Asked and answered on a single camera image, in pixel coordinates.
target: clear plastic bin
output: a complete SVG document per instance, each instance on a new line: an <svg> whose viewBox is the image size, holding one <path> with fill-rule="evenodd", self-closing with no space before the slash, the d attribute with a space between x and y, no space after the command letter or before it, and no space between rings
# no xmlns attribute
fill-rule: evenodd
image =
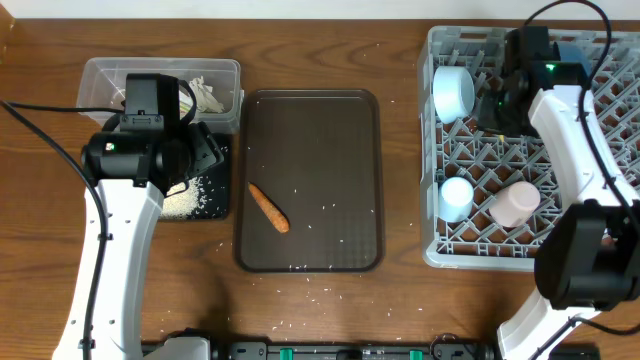
<svg viewBox="0 0 640 360"><path fill-rule="evenodd" d="M130 73L160 73L191 81L203 76L213 87L213 96L224 105L224 113L196 114L212 132L233 134L240 127L242 90L240 64L230 59L182 58L93 58L84 66L78 91L78 107L110 107L122 109L125 82ZM105 112L82 113L100 125L111 116Z"/></svg>

